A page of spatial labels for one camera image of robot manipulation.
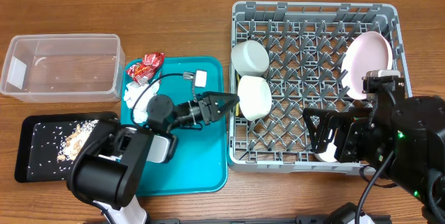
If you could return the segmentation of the white bowl with nuts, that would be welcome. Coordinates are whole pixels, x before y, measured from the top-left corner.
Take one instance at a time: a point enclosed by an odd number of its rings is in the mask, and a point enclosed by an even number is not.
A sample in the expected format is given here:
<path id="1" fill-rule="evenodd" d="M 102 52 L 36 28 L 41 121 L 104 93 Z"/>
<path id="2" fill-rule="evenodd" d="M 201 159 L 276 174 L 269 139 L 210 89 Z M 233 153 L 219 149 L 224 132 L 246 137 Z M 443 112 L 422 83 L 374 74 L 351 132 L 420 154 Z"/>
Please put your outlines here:
<path id="1" fill-rule="evenodd" d="M 267 80 L 262 77 L 242 76 L 237 95 L 243 116 L 254 121 L 267 116 L 272 107 L 272 95 Z"/>

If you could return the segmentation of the yellow plastic spoon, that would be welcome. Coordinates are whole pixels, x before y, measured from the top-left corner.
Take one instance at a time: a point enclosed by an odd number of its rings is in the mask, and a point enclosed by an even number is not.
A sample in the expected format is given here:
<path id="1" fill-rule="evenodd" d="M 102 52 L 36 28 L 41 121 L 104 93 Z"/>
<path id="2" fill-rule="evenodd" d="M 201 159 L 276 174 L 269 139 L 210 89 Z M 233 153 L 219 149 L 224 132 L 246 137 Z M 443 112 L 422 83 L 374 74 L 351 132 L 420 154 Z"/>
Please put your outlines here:
<path id="1" fill-rule="evenodd" d="M 239 85 L 240 80 L 241 80 L 240 74 L 236 74 L 236 93 L 238 93 L 238 85 Z M 239 115 L 240 115 L 240 104 L 238 103 L 236 105 L 235 116 L 239 117 Z"/>

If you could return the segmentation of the grey bowl with rice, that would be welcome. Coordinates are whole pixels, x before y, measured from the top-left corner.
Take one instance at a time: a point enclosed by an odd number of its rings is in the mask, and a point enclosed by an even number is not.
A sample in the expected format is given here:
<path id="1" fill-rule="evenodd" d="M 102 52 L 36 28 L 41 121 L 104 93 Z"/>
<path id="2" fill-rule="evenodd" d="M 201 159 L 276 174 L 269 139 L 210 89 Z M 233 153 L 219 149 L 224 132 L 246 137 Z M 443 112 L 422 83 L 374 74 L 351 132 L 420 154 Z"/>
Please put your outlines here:
<path id="1" fill-rule="evenodd" d="M 248 40 L 232 48 L 231 60 L 241 76 L 260 77 L 269 67 L 268 52 L 257 41 Z"/>

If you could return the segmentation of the pink round plate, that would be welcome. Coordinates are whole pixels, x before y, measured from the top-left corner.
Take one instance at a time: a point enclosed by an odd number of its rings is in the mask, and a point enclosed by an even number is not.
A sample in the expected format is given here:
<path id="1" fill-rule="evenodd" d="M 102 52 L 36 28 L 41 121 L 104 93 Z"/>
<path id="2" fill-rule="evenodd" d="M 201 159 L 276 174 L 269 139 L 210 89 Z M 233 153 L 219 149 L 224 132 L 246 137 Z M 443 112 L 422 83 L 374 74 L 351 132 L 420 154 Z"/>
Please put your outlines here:
<path id="1" fill-rule="evenodd" d="M 362 93 L 362 77 L 368 71 L 390 70 L 392 61 L 389 42 L 380 33 L 369 31 L 355 38 L 341 64 L 341 71 L 346 71 L 341 85 L 349 88 L 347 96 L 357 100 L 366 99 L 366 95 Z"/>

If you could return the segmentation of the red snack wrapper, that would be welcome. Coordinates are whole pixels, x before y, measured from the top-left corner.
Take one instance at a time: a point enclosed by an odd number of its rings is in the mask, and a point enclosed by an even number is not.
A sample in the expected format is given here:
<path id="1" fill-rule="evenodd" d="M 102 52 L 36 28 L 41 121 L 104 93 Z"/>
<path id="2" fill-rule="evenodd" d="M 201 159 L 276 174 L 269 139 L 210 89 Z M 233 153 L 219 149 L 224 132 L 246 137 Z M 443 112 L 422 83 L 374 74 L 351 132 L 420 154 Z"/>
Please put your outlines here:
<path id="1" fill-rule="evenodd" d="M 162 52 L 145 54 L 142 61 L 127 68 L 126 73 L 139 85 L 145 85 L 161 69 L 165 59 Z"/>

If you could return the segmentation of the white cup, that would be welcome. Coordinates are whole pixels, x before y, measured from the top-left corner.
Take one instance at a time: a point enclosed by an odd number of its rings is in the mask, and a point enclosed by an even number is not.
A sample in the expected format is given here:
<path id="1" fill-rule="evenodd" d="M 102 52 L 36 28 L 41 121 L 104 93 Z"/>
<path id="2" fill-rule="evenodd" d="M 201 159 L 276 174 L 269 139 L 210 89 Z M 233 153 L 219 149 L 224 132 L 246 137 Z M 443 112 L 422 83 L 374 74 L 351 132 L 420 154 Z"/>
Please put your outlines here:
<path id="1" fill-rule="evenodd" d="M 337 160 L 334 157 L 336 150 L 337 150 L 337 147 L 334 145 L 334 143 L 329 143 L 325 152 L 318 153 L 318 154 L 315 153 L 314 156 L 319 161 L 335 163 L 335 162 L 337 162 Z"/>

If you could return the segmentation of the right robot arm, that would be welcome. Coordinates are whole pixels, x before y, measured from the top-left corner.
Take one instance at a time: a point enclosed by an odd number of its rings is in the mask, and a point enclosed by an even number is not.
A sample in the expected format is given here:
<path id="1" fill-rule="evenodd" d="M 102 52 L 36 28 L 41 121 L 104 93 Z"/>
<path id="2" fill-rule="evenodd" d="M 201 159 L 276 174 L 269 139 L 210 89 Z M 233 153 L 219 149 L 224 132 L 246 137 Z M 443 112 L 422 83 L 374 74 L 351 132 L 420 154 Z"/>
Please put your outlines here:
<path id="1" fill-rule="evenodd" d="M 366 161 L 375 168 L 355 213 L 378 178 L 391 179 L 423 203 L 429 223 L 444 222 L 444 100 L 406 97 L 397 76 L 365 77 L 363 91 L 373 108 L 346 112 L 305 108 L 302 116 L 315 153 L 336 147 L 340 163 Z"/>

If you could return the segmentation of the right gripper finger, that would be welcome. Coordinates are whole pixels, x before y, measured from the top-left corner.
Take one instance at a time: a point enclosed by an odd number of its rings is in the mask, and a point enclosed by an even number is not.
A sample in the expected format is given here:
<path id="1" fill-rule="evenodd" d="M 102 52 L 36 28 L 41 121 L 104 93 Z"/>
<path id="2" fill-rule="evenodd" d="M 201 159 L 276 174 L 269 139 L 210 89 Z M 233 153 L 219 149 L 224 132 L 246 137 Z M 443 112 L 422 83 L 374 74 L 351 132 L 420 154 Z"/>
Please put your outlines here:
<path id="1" fill-rule="evenodd" d="M 333 128 L 313 128 L 311 130 L 311 150 L 314 153 L 323 153 L 328 145 L 333 141 L 335 129 Z"/>
<path id="2" fill-rule="evenodd" d="M 305 108 L 303 110 L 303 119 L 308 130 L 327 130 L 337 129 L 340 126 L 351 120 L 348 112 L 337 112 L 324 109 Z M 318 118 L 318 124 L 315 125 L 312 118 Z"/>

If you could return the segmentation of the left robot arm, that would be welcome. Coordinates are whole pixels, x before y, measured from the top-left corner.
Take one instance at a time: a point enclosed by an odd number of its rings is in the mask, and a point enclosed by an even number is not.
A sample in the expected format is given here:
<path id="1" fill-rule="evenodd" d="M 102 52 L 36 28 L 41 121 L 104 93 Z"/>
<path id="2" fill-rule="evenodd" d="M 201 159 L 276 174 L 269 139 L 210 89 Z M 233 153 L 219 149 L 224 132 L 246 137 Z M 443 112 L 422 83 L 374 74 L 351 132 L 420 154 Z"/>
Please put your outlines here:
<path id="1" fill-rule="evenodd" d="M 231 93 L 205 92 L 178 105 L 167 95 L 155 95 L 143 126 L 100 120 L 74 160 L 68 189 L 98 208 L 109 223 L 149 223 L 136 197 L 145 164 L 173 158 L 178 144 L 173 129 L 217 122 L 238 102 L 238 95 Z"/>

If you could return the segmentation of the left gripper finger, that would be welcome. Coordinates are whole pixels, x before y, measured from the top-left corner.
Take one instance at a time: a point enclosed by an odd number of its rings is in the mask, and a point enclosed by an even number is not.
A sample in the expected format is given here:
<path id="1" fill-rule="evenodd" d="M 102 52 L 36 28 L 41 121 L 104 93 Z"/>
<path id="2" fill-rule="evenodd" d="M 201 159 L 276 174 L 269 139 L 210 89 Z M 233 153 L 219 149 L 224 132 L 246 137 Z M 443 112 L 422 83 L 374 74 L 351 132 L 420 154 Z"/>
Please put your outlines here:
<path id="1" fill-rule="evenodd" d="M 212 104 L 226 104 L 226 103 L 235 103 L 239 102 L 239 96 L 233 93 L 222 93 L 222 92 L 213 92 L 207 91 L 203 93 L 203 97 L 209 99 Z"/>
<path id="2" fill-rule="evenodd" d="M 216 107 L 217 107 L 217 116 L 216 119 L 219 120 L 229 114 L 230 111 L 236 108 L 238 105 L 238 100 L 229 100 L 229 101 L 217 101 Z"/>

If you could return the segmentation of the white napkin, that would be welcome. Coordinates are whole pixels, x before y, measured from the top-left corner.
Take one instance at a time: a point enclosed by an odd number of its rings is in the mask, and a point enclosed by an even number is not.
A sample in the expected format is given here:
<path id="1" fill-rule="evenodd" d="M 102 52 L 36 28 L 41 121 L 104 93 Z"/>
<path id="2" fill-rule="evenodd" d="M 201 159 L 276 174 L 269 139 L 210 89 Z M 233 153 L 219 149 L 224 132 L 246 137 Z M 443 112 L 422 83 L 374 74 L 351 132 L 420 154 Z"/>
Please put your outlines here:
<path id="1" fill-rule="evenodd" d="M 147 105 L 148 102 L 157 95 L 160 87 L 160 81 L 153 83 L 153 85 L 145 91 L 149 86 L 148 83 L 139 85 L 137 82 L 132 81 L 126 85 L 123 100 L 125 101 L 127 108 L 133 110 L 133 119 L 135 123 L 142 124 L 147 120 Z"/>

